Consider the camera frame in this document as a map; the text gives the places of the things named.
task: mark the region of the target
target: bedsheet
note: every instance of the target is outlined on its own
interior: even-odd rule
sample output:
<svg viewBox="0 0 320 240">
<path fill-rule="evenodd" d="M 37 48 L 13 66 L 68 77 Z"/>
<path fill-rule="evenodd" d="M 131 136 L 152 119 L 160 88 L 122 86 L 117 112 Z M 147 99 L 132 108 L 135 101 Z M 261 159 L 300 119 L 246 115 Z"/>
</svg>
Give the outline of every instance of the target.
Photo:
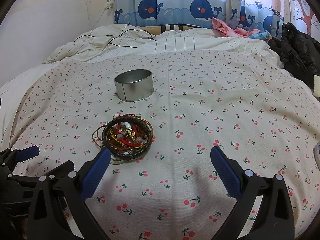
<svg viewBox="0 0 320 240">
<path fill-rule="evenodd" d="M 155 130 L 149 152 L 110 165 L 86 201 L 111 239 L 210 239 L 235 204 L 210 162 L 215 145 L 258 176 L 284 176 L 298 236 L 320 207 L 312 153 L 320 113 L 269 58 L 197 50 L 97 63 L 62 60 L 22 99 L 11 144 L 38 145 L 40 155 L 14 173 L 39 177 L 67 160 L 78 170 L 99 151 L 92 132 L 114 114 L 133 113 Z M 155 92 L 123 102 L 113 79 L 133 68 L 153 72 Z M 243 234 L 258 208 L 257 201 Z M 65 215 L 71 217 L 68 210 Z"/>
</svg>

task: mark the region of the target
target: black cable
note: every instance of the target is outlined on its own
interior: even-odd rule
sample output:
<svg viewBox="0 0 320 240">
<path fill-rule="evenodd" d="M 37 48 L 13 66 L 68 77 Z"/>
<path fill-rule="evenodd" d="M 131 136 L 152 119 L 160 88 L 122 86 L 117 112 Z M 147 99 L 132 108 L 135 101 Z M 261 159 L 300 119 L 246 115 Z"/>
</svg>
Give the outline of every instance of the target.
<svg viewBox="0 0 320 240">
<path fill-rule="evenodd" d="M 118 47 L 129 47 L 129 48 L 137 48 L 137 47 L 132 47 L 132 46 L 117 45 L 117 44 L 114 44 L 114 43 L 108 43 L 108 44 L 112 44 L 112 45 L 115 45 L 115 46 L 118 46 Z"/>
<path fill-rule="evenodd" d="M 144 32 L 146 32 L 146 33 L 149 33 L 149 34 L 150 34 L 150 38 L 151 38 L 152 40 L 154 40 L 153 37 L 152 37 L 152 34 L 151 34 L 150 32 L 148 32 L 148 31 L 146 31 L 146 30 L 128 29 L 128 30 L 124 31 L 124 29 L 125 29 L 128 25 L 129 25 L 129 24 L 127 24 L 127 25 L 122 29 L 121 34 L 120 34 L 119 36 L 114 37 L 111 41 L 108 42 L 107 45 L 112 44 L 112 45 L 115 45 L 115 46 L 118 46 L 118 47 L 137 48 L 137 47 L 132 47 L 132 46 L 123 46 L 123 45 L 116 45 L 116 44 L 114 44 L 114 43 L 111 43 L 114 39 L 117 39 L 117 38 L 121 37 L 122 34 L 126 33 L 127 31 L 131 31 L 131 30 L 137 31 L 137 32 L 139 32 L 139 31 L 144 31 Z M 98 37 L 98 36 L 92 36 L 92 35 L 88 35 L 88 34 L 87 34 L 87 35 L 82 35 L 82 36 L 76 38 L 74 42 L 76 42 L 77 39 L 82 38 L 82 37 L 85 37 L 85 36 L 90 36 L 90 37 L 94 37 L 94 38 L 97 38 L 97 37 Z"/>
<path fill-rule="evenodd" d="M 92 36 L 92 35 L 87 34 L 87 35 L 82 35 L 82 36 L 76 38 L 74 42 L 76 42 L 77 39 L 79 39 L 79 38 L 81 38 L 81 37 L 85 37 L 85 36 L 90 36 L 90 37 L 98 38 L 98 37 L 106 37 L 106 36 L 113 36 L 113 35 Z"/>
<path fill-rule="evenodd" d="M 114 37 L 113 39 L 111 39 L 111 41 L 109 41 L 107 45 L 112 44 L 112 45 L 115 45 L 115 46 L 118 46 L 118 47 L 137 48 L 137 47 L 132 47 L 132 46 L 116 45 L 116 44 L 114 44 L 114 43 L 111 43 L 114 39 L 117 39 L 117 38 L 121 37 L 121 36 L 122 36 L 122 34 L 126 33 L 127 31 L 131 31 L 131 30 L 133 30 L 133 31 L 137 31 L 137 32 L 139 32 L 139 31 L 145 31 L 145 30 L 137 30 L 137 29 L 128 29 L 128 30 L 124 31 L 124 29 L 125 29 L 128 25 L 129 25 L 129 24 L 127 24 L 127 25 L 122 29 L 121 34 L 120 34 L 119 36 Z M 149 33 L 149 34 L 150 34 L 151 39 L 152 39 L 152 40 L 154 40 L 154 39 L 153 39 L 153 37 L 152 37 L 152 34 L 151 34 L 150 32 L 148 32 L 148 31 L 145 31 L 145 32 L 146 32 L 146 33 Z"/>
</svg>

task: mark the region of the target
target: whale print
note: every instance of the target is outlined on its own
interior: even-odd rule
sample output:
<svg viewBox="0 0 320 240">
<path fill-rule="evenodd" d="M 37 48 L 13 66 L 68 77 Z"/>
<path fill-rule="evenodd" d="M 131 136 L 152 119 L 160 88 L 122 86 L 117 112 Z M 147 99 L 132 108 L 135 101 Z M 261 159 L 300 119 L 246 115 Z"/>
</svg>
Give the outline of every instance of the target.
<svg viewBox="0 0 320 240">
<path fill-rule="evenodd" d="M 241 5 L 239 25 L 242 25 L 243 27 L 251 27 L 253 24 L 253 20 L 255 20 L 256 18 L 255 16 L 249 15 L 248 19 L 251 20 L 250 23 L 248 22 L 247 17 L 245 15 L 245 7 Z"/>
<path fill-rule="evenodd" d="M 193 0 L 190 5 L 190 13 L 194 18 L 204 18 L 206 20 L 212 17 L 217 18 L 219 12 L 222 12 L 221 7 L 212 7 L 207 0 Z"/>
<path fill-rule="evenodd" d="M 268 31 L 269 33 L 271 33 L 271 26 L 272 26 L 272 15 L 269 15 L 263 20 L 263 28 L 265 31 Z"/>
<path fill-rule="evenodd" d="M 119 11 L 118 10 L 115 11 L 115 21 L 116 21 L 116 23 L 118 23 L 118 20 L 120 18 L 120 13 L 122 13 L 122 9 L 120 9 Z"/>
<path fill-rule="evenodd" d="M 230 20 L 232 20 L 233 19 L 233 17 L 235 16 L 235 14 L 237 14 L 238 13 L 238 10 L 237 9 L 231 9 L 231 14 L 232 14 L 232 16 L 231 16 L 231 18 L 230 18 Z"/>
<path fill-rule="evenodd" d="M 142 19 L 157 18 L 163 3 L 157 4 L 157 0 L 142 0 L 138 6 L 138 13 Z"/>
</svg>

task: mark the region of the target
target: wall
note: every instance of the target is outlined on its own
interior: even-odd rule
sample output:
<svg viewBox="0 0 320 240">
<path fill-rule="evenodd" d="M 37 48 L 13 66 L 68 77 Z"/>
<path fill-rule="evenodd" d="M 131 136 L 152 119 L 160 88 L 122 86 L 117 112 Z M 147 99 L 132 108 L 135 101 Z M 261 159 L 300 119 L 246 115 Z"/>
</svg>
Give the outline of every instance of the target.
<svg viewBox="0 0 320 240">
<path fill-rule="evenodd" d="M 114 23 L 106 1 L 16 0 L 0 26 L 0 87 L 81 33 Z"/>
<path fill-rule="evenodd" d="M 86 0 L 90 29 L 109 25 L 114 22 L 114 8 L 104 11 L 107 0 Z"/>
<path fill-rule="evenodd" d="M 320 24 L 306 0 L 290 0 L 290 22 L 295 27 L 320 41 Z"/>
</svg>

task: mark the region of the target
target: gold charm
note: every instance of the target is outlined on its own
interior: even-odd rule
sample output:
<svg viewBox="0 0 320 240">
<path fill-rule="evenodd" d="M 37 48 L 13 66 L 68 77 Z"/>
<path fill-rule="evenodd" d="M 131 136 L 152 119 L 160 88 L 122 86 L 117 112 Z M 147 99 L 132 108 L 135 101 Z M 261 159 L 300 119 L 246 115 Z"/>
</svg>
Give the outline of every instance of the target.
<svg viewBox="0 0 320 240">
<path fill-rule="evenodd" d="M 129 134 L 132 141 L 136 141 L 136 133 L 131 128 L 127 129 L 127 134 Z"/>
</svg>

